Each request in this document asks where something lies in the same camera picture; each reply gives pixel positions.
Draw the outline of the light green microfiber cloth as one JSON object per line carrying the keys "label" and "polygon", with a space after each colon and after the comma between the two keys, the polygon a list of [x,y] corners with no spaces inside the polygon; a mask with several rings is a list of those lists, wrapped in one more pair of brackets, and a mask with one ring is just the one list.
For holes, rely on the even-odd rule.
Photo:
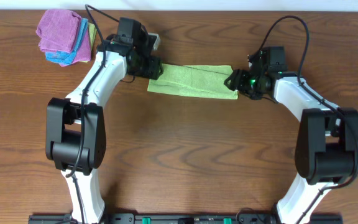
{"label": "light green microfiber cloth", "polygon": [[236,100],[237,91],[224,85],[232,73],[229,65],[163,65],[158,80],[150,80],[147,91],[167,95]]}

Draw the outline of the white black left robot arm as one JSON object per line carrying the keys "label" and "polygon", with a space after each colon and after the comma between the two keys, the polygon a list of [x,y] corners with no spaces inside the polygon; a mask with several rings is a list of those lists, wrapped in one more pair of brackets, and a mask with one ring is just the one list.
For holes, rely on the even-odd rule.
{"label": "white black left robot arm", "polygon": [[45,153],[68,184],[72,222],[100,223],[103,218],[98,169],[106,152],[104,107],[126,75],[161,76],[161,59],[152,55],[159,45],[158,34],[137,20],[120,18],[117,33],[101,40],[94,64],[77,88],[47,105]]}

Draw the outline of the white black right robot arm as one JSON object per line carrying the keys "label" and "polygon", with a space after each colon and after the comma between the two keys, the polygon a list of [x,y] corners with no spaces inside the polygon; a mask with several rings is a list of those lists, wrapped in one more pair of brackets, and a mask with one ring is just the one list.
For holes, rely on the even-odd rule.
{"label": "white black right robot arm", "polygon": [[248,57],[249,69],[234,70],[224,85],[252,100],[266,96],[300,122],[295,147],[296,177],[270,214],[245,214],[245,223],[342,223],[340,215],[313,213],[330,191],[358,175],[358,112],[326,101],[291,72],[283,47],[266,47]]}

